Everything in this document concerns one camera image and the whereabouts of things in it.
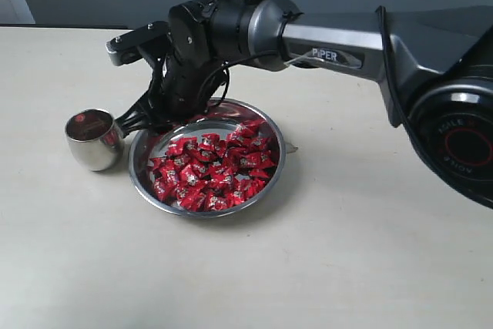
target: stainless steel cup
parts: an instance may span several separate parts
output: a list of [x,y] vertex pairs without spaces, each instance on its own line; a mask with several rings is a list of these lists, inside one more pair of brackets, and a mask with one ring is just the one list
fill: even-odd
[[125,143],[112,115],[88,109],[73,116],[65,126],[72,155],[91,171],[107,170],[121,158]]

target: bowl rim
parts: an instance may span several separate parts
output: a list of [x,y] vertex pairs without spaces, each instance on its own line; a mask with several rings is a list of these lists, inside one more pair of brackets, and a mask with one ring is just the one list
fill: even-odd
[[[219,98],[212,98],[210,101],[211,102],[217,102],[219,100],[220,100]],[[134,137],[132,144],[130,146],[129,175],[130,175],[130,179],[132,180],[133,186],[137,189],[137,192],[148,203],[151,203],[153,206],[155,206],[156,208],[159,208],[160,210],[163,210],[163,211],[166,211],[168,213],[172,213],[172,214],[175,214],[178,216],[182,216],[182,217],[189,217],[189,218],[195,218],[195,219],[212,219],[212,218],[216,218],[216,217],[227,216],[227,215],[230,215],[232,213],[236,213],[236,212],[239,212],[241,210],[244,210],[245,208],[253,205],[254,203],[258,202],[260,199],[264,198],[266,196],[266,194],[269,193],[269,191],[271,191],[272,188],[276,185],[276,183],[279,180],[280,175],[283,171],[284,164],[286,162],[286,143],[284,142],[284,137],[283,137],[282,132],[279,129],[279,126],[277,126],[277,124],[262,110],[258,109],[257,107],[254,107],[248,103],[241,102],[240,100],[229,99],[229,98],[224,99],[224,102],[231,103],[231,104],[238,105],[238,106],[242,106],[243,108],[247,108],[250,111],[256,113],[258,116],[265,119],[265,121],[268,123],[270,128],[275,133],[277,143],[279,145],[279,162],[277,164],[276,171],[274,172],[274,175],[270,179],[269,183],[265,186],[265,188],[263,188],[254,197],[250,198],[246,202],[243,202],[237,206],[231,207],[227,210],[211,211],[211,212],[191,212],[191,211],[187,211],[187,210],[178,210],[177,208],[168,206],[167,204],[159,202],[152,194],[150,194],[144,188],[144,186],[138,180],[136,169],[133,165],[134,161],[135,161],[136,147],[139,144],[140,140],[142,139],[143,135],[147,131],[147,130],[141,130]]]

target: table surface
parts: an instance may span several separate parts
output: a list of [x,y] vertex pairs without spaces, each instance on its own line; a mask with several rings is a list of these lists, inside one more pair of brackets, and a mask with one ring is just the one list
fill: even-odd
[[299,147],[236,215],[184,220],[125,163],[84,170],[66,120],[148,86],[106,56],[119,33],[0,29],[1,329],[491,327],[493,212],[420,162],[372,82],[235,67],[229,97]]

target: metal bowl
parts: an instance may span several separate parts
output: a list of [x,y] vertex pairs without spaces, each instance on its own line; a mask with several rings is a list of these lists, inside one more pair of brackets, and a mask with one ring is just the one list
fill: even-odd
[[[277,162],[277,168],[272,178],[269,180],[269,183],[256,196],[237,206],[231,207],[228,210],[212,212],[191,212],[181,210],[172,205],[160,202],[155,197],[153,192],[153,180],[148,171],[150,158],[163,156],[169,143],[172,140],[177,140],[181,136],[197,136],[200,138],[203,133],[217,133],[221,135],[222,139],[225,139],[226,135],[234,131],[239,123],[250,119],[265,120],[265,123],[260,127],[259,134],[271,138],[269,149],[272,151],[273,159]],[[249,104],[232,99],[225,99],[220,106],[211,110],[207,116],[197,117],[188,122],[187,125],[176,127],[166,134],[157,136],[148,130],[140,131],[132,141],[130,147],[129,172],[130,178],[137,191],[153,206],[182,217],[209,219],[238,212],[264,198],[280,178],[285,161],[286,146],[283,134],[274,121],[265,113]]]

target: robotic arm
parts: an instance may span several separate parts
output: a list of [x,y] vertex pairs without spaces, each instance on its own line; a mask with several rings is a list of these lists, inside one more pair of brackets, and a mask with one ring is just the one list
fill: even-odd
[[154,126],[203,112],[221,85],[226,95],[234,65],[375,81],[390,124],[424,163],[493,208],[493,7],[306,15],[291,0],[192,0],[107,49],[115,65],[144,58],[153,68],[141,99]]

